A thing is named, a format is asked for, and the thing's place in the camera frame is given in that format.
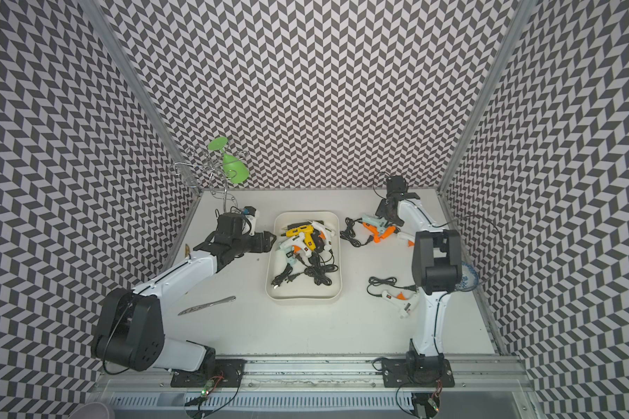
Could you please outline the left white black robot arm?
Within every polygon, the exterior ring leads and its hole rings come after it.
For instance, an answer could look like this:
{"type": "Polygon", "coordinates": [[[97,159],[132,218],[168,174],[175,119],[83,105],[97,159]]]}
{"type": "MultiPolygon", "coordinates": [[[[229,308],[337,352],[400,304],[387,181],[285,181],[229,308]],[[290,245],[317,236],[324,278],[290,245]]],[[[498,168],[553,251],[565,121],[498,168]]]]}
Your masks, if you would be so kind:
{"type": "Polygon", "coordinates": [[[257,232],[258,216],[252,206],[219,215],[216,230],[185,261],[132,289],[111,291],[102,303],[92,356],[134,371],[202,370],[206,361],[213,360],[213,349],[169,338],[164,331],[164,310],[246,253],[272,251],[276,235],[257,232]]]}

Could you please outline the small white glue gun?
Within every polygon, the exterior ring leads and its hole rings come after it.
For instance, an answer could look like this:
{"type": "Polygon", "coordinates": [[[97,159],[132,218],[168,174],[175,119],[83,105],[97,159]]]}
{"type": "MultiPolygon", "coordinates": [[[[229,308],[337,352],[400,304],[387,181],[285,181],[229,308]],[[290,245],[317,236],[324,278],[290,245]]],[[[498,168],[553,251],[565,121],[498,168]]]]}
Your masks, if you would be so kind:
{"type": "Polygon", "coordinates": [[[333,247],[333,238],[335,237],[335,231],[328,228],[324,223],[311,220],[310,224],[316,230],[316,237],[321,239],[323,243],[323,249],[330,251],[333,247]]]}

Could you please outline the cream plastic storage box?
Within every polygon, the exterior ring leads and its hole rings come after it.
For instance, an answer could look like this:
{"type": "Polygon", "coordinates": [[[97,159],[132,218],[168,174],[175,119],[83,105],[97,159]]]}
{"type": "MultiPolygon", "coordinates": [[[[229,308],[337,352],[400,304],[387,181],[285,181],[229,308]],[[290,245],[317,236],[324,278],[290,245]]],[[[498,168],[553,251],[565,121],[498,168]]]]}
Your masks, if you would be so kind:
{"type": "Polygon", "coordinates": [[[339,237],[340,220],[331,211],[291,211],[283,212],[274,222],[274,234],[278,241],[269,258],[267,270],[267,296],[280,304],[324,304],[336,300],[342,293],[342,258],[339,237]],[[333,247],[323,249],[323,243],[316,237],[316,250],[299,251],[294,267],[287,266],[284,256],[278,251],[281,246],[294,246],[293,237],[284,233],[300,225],[310,224],[311,220],[324,223],[335,231],[333,247]]]}

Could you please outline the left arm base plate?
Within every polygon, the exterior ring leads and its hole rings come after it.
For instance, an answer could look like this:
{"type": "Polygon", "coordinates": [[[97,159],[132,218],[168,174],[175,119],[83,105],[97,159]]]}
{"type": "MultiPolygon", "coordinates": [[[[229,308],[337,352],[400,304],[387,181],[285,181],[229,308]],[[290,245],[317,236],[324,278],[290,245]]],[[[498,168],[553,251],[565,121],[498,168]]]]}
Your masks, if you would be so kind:
{"type": "Polygon", "coordinates": [[[196,372],[175,370],[171,379],[174,389],[202,388],[207,382],[215,383],[220,380],[217,388],[237,388],[245,374],[246,360],[240,358],[216,360],[214,366],[210,363],[202,366],[196,372]]]}

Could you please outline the yellow glue gun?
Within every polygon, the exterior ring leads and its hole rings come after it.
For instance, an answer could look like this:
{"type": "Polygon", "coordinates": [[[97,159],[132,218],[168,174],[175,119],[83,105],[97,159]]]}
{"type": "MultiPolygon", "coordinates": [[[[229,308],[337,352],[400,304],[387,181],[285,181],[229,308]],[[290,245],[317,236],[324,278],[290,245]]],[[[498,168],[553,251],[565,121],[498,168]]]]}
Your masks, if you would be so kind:
{"type": "Polygon", "coordinates": [[[316,250],[316,242],[313,239],[314,227],[309,223],[300,225],[295,228],[289,229],[284,233],[285,237],[293,237],[295,240],[294,247],[299,251],[308,249],[309,251],[316,250]]]}

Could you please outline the mint green glue gun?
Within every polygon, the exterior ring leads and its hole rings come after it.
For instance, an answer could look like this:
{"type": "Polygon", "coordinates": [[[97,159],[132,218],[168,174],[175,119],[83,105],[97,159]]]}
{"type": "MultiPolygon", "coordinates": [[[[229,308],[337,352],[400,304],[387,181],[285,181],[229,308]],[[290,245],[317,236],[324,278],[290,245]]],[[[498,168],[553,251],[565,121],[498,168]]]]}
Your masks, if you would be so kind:
{"type": "Polygon", "coordinates": [[[287,266],[294,267],[299,257],[298,252],[301,249],[298,246],[288,245],[286,247],[281,246],[278,251],[284,256],[287,266]]]}

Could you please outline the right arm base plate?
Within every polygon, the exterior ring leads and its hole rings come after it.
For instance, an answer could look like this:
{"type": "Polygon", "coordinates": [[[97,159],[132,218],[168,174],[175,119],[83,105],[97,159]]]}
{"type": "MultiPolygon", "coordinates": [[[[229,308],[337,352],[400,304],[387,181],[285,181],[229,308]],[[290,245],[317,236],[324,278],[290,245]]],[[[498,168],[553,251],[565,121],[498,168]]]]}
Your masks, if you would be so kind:
{"type": "Polygon", "coordinates": [[[375,365],[383,379],[384,387],[397,389],[404,387],[435,388],[438,382],[443,388],[455,386],[454,373],[446,359],[431,358],[409,366],[406,359],[382,359],[375,365]]]}

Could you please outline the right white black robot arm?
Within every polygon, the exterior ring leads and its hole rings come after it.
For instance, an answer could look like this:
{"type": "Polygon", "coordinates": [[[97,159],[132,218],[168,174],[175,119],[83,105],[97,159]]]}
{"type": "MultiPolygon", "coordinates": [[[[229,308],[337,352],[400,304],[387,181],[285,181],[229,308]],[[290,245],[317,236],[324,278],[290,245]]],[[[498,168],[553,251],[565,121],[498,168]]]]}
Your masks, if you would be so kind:
{"type": "Polygon", "coordinates": [[[462,280],[461,235],[431,216],[403,176],[387,176],[376,215],[409,236],[412,278],[419,298],[419,322],[406,353],[409,367],[443,365],[443,325],[447,304],[462,280]]]}

